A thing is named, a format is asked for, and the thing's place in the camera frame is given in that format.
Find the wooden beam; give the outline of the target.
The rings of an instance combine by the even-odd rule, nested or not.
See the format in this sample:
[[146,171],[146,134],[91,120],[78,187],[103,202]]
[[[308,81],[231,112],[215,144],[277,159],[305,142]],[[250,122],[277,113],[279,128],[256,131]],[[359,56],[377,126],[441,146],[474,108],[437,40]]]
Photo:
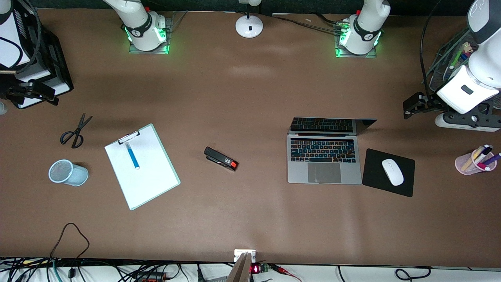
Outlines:
[[251,254],[245,253],[234,264],[225,282],[250,282],[252,265]]

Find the pink mesh pen cup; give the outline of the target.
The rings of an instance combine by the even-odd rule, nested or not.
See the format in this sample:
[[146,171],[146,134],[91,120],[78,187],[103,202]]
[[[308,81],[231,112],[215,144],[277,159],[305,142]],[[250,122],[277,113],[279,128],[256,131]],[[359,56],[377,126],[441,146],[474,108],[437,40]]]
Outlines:
[[[466,154],[466,155],[462,155],[460,157],[457,157],[456,160],[455,160],[455,166],[456,166],[456,169],[458,170],[458,172],[460,172],[462,175],[473,175],[473,174],[477,174],[477,173],[481,173],[481,172],[492,172],[496,169],[497,167],[497,163],[498,161],[496,161],[495,163],[491,163],[490,165],[488,165],[490,167],[490,171],[482,171],[481,169],[478,168],[478,166],[476,166],[476,164],[474,164],[474,162],[471,164],[471,166],[468,167],[468,169],[463,172],[461,171],[461,167],[462,165],[465,163],[465,161],[468,160],[468,158],[470,157],[470,155],[473,153],[474,151],[472,151],[471,153],[469,154]],[[482,161],[482,162],[485,162],[487,159],[490,159],[491,157],[493,157],[494,154],[492,152],[490,152]]]

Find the small white box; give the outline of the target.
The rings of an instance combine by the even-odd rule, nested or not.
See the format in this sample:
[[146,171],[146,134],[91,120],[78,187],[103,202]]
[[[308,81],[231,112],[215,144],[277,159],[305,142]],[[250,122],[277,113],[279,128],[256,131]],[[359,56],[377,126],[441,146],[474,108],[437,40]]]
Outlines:
[[256,250],[254,249],[235,249],[234,250],[234,256],[233,256],[233,262],[237,262],[238,259],[240,258],[241,255],[245,253],[250,253],[251,254],[251,260],[252,264],[256,263]]

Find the black scissors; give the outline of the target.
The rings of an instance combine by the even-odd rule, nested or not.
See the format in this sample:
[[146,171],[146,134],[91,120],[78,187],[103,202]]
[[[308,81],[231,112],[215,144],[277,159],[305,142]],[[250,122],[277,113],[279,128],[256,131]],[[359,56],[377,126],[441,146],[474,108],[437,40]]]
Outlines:
[[86,117],[86,114],[82,114],[82,116],[80,118],[80,121],[79,121],[79,124],[77,125],[77,128],[75,130],[64,132],[61,135],[61,137],[60,137],[60,143],[62,145],[65,145],[66,143],[68,143],[68,141],[70,141],[70,139],[72,137],[74,138],[73,143],[71,145],[72,149],[79,148],[82,145],[82,143],[84,141],[84,138],[81,135],[81,130],[84,128],[84,126],[87,123],[89,123],[89,121],[93,118],[93,116],[90,116],[87,119],[85,117]]

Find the green pen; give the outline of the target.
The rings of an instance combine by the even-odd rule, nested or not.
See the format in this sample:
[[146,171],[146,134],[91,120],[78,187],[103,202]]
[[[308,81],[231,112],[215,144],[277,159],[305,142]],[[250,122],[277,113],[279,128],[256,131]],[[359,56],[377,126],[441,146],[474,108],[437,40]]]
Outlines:
[[453,60],[451,61],[450,65],[449,65],[449,69],[453,70],[456,66],[456,64],[458,63],[462,53],[464,52],[464,49],[465,47],[461,46],[458,51],[456,52],[456,54],[453,56]]

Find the black stapler with red tip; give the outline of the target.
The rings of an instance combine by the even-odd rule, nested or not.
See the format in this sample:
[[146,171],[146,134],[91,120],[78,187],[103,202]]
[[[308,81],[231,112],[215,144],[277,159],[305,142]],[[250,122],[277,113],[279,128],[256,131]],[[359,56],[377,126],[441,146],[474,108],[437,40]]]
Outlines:
[[236,171],[238,167],[239,163],[237,161],[228,157],[227,155],[220,153],[217,150],[214,150],[213,148],[210,148],[209,146],[205,148],[204,154],[206,159],[210,160],[211,162],[217,163],[220,166],[223,166],[231,171]]

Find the white computer mouse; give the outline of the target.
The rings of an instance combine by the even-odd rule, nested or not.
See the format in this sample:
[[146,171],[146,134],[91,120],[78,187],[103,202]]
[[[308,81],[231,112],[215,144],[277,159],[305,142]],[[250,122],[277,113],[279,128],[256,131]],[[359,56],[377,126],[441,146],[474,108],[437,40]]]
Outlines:
[[384,159],[381,164],[388,180],[393,186],[399,186],[403,184],[403,173],[394,159]]

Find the blue mesh pen cup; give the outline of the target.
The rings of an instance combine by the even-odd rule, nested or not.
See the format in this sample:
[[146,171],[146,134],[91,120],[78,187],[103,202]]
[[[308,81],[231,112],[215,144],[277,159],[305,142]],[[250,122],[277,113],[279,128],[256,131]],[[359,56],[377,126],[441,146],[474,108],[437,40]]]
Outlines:
[[54,183],[79,187],[86,182],[89,172],[85,167],[74,164],[68,159],[61,159],[50,166],[48,177]]

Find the white clipboard with mint edge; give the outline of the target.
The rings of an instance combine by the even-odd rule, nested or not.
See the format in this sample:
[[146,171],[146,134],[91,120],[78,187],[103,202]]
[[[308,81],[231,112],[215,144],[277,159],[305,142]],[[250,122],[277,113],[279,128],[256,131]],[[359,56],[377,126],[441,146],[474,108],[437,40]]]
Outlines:
[[[125,142],[135,153],[139,170],[134,168]],[[105,146],[105,151],[131,211],[181,184],[153,124]]]

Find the black stacked document tray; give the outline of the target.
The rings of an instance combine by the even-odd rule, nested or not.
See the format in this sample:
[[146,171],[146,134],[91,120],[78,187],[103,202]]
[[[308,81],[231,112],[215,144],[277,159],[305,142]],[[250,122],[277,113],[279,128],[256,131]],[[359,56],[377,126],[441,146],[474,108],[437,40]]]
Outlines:
[[0,0],[0,74],[15,75],[20,94],[31,81],[54,88],[57,97],[74,88],[58,37],[28,0]]

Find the white round lamp base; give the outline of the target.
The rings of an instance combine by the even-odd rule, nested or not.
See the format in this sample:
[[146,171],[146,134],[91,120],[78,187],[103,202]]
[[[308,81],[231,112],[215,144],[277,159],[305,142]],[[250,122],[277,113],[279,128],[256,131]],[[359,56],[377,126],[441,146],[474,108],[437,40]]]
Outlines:
[[238,0],[240,4],[247,7],[245,15],[236,21],[236,31],[244,38],[255,38],[263,31],[263,22],[257,16],[251,15],[251,7],[258,7],[261,5],[262,0]]

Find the black mouse pad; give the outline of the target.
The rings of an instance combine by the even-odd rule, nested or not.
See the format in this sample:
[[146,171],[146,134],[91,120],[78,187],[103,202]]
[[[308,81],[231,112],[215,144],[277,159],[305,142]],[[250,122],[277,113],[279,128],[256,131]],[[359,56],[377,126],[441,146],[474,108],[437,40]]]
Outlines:
[[[398,164],[403,173],[403,184],[393,186],[390,183],[381,164],[384,159],[394,159],[394,161]],[[412,197],[414,189],[415,164],[416,162],[413,159],[369,148],[366,151],[362,184],[394,194]]]

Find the orange and black power strip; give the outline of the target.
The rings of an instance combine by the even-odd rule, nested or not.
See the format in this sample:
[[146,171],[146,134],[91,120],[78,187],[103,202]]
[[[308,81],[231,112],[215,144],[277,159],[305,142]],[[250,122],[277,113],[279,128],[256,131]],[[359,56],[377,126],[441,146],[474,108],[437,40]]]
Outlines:
[[165,272],[140,271],[133,275],[134,282],[165,282],[168,277]]

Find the blue marker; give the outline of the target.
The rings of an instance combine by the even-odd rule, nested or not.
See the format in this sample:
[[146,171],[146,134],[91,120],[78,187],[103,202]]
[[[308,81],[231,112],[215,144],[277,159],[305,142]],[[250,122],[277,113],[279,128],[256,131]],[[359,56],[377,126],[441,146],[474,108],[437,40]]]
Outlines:
[[131,161],[133,163],[134,168],[136,170],[139,170],[140,169],[139,162],[137,161],[137,158],[135,156],[135,153],[132,150],[132,147],[130,146],[130,144],[128,142],[125,142],[124,145],[125,145],[127,152],[131,158]]

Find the silver laptop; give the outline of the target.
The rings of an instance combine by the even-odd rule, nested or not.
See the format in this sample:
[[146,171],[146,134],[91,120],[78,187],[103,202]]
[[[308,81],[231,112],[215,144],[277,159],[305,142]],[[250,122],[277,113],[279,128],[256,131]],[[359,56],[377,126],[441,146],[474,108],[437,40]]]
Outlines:
[[358,136],[376,119],[294,117],[287,135],[288,182],[361,184]]

